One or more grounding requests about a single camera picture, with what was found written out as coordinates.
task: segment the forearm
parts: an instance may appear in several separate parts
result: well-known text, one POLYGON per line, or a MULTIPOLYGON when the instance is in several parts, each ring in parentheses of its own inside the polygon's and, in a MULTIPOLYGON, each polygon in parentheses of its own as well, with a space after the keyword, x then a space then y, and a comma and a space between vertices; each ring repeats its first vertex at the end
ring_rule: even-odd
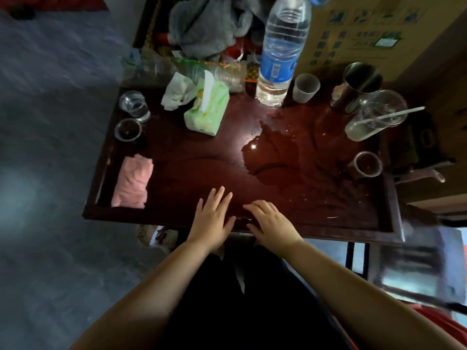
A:
POLYGON ((208 251, 183 243, 85 331, 72 349, 154 347, 208 251))
POLYGON ((450 335, 306 242, 287 262, 333 314, 372 349, 464 349, 450 335))

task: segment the pink towel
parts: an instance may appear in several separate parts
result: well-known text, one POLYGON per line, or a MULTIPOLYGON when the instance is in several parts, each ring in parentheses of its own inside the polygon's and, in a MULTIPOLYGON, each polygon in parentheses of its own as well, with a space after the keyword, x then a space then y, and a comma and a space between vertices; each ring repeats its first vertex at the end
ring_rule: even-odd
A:
POLYGON ((111 206, 144 209, 148 199, 149 178, 154 165, 152 159, 136 154, 135 157, 125 157, 115 185, 111 206))

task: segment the wooden table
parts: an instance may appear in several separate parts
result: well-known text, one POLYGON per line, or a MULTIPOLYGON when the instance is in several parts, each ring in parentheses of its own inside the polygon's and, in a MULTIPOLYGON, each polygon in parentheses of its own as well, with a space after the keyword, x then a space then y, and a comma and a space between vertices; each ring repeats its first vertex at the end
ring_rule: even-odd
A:
POLYGON ((224 185, 226 192, 233 192, 227 215, 237 217, 237 231, 246 231, 253 218, 242 205, 264 199, 303 236, 403 242, 391 176, 384 171, 353 182, 345 171, 362 150, 380 151, 387 162, 384 140, 379 135, 362 143, 349 140, 344 126, 350 117, 329 107, 331 89, 320 91, 306 105, 288 96, 282 108, 271 109, 254 99, 254 86, 247 84, 247 93, 231 94, 216 137, 185 127, 183 113, 189 105, 165 111, 160 105, 163 89, 141 89, 152 113, 143 123, 144 140, 132 144, 114 138, 116 123, 128 117, 116 106, 83 217, 189 227, 198 199, 224 185), (111 208, 123 158, 136 153, 154 161, 146 208, 111 208))

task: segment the plastic water bottle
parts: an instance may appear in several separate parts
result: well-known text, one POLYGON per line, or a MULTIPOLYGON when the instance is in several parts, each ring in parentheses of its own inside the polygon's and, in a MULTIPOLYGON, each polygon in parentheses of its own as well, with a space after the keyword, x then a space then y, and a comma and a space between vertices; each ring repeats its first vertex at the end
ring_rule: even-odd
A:
POLYGON ((310 0, 276 0, 266 23, 256 86, 256 98, 261 103, 273 107, 282 104, 311 21, 310 0))

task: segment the left hand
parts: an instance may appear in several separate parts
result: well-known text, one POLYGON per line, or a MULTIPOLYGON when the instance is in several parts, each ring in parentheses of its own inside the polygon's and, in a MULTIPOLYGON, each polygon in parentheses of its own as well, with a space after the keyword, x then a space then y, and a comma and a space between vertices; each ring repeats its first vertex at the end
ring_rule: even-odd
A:
POLYGON ((224 226, 225 213, 232 198, 232 193, 222 200, 225 188, 220 187, 216 194, 216 189, 212 189, 203 207, 203 200, 198 201, 195 218, 191 226, 187 242, 200 243, 213 252, 227 239, 230 231, 234 227, 235 216, 229 218, 224 226))

